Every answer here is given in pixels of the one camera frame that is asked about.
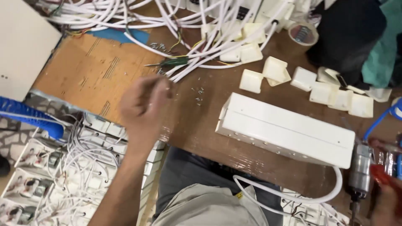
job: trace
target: white electrical enclosure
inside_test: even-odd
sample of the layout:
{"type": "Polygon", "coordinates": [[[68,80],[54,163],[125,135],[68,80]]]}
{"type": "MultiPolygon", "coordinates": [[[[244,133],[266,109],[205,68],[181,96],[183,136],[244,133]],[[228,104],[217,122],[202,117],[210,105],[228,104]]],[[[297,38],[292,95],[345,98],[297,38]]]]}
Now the white electrical enclosure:
{"type": "Polygon", "coordinates": [[[61,34],[23,0],[3,1],[0,21],[0,96],[23,101],[61,34]]]}
{"type": "Polygon", "coordinates": [[[349,168],[355,133],[232,93],[217,133],[296,160],[349,168]]]}

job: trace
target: wooden table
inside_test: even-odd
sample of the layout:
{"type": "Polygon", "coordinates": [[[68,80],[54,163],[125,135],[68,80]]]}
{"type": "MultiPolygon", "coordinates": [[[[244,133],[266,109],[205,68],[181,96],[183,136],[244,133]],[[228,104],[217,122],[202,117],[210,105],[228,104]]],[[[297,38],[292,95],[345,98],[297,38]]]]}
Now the wooden table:
{"type": "MultiPolygon", "coordinates": [[[[321,197],[335,185],[335,173],[331,167],[295,161],[215,133],[220,110],[230,94],[236,92],[341,127],[345,127],[341,120],[341,117],[345,117],[359,137],[363,136],[364,131],[389,107],[390,103],[375,102],[374,118],[363,119],[325,105],[312,103],[309,101],[310,93],[297,89],[289,83],[270,87],[268,82],[263,80],[260,94],[240,90],[238,87],[243,70],[247,68],[261,72],[268,56],[288,62],[287,69],[291,75],[297,66],[317,71],[309,64],[305,55],[290,56],[278,49],[277,44],[282,40],[282,35],[284,33],[274,34],[263,51],[264,60],[224,70],[198,68],[176,84],[173,99],[164,112],[160,138],[173,146],[297,191],[307,197],[321,197]],[[200,95],[192,88],[195,90],[203,88],[204,93],[200,95]],[[195,100],[197,97],[201,97],[202,101],[195,100]]],[[[200,37],[199,31],[193,30],[185,31],[185,36],[189,43],[197,42],[200,37]]],[[[167,28],[157,28],[152,29],[149,43],[164,43],[169,47],[176,41],[167,28]]],[[[66,42],[76,48],[63,47],[62,44],[41,72],[34,88],[117,123],[120,122],[119,99],[125,88],[137,77],[155,71],[142,65],[161,60],[156,54],[134,44],[119,45],[90,35],[85,35],[81,39],[70,38],[65,40],[66,42]],[[96,42],[97,45],[103,43],[102,48],[96,47],[96,42]]],[[[183,48],[179,48],[179,51],[185,53],[183,48]]],[[[386,117],[372,135],[393,142],[399,133],[399,123],[393,117],[386,117]]],[[[342,190],[330,203],[340,212],[347,214],[349,202],[350,196],[342,190]]],[[[362,203],[363,217],[367,217],[369,207],[370,196],[362,203]]]]}

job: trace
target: teal cloth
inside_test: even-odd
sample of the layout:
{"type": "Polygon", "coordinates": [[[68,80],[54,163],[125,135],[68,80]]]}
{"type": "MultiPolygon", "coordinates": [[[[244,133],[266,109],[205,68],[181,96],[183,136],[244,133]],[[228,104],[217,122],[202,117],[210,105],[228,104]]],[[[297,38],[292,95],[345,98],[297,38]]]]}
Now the teal cloth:
{"type": "Polygon", "coordinates": [[[363,64],[361,73],[365,83],[385,88],[394,70],[396,36],[402,32],[402,0],[388,0],[380,8],[387,19],[387,27],[363,64]]]}

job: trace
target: screwdriver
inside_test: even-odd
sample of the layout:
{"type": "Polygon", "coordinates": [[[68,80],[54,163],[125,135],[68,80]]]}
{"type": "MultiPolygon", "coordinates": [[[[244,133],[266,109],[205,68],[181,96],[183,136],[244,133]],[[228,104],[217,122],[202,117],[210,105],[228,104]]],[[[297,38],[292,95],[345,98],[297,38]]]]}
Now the screwdriver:
{"type": "Polygon", "coordinates": [[[147,64],[147,65],[144,65],[144,66],[146,66],[146,67],[149,67],[149,66],[165,66],[165,65],[168,65],[168,66],[180,66],[180,65],[186,65],[188,62],[189,62],[188,57],[180,57],[180,58],[176,58],[176,59],[167,59],[167,60],[164,60],[164,61],[162,61],[162,62],[160,62],[158,64],[147,64]]]}

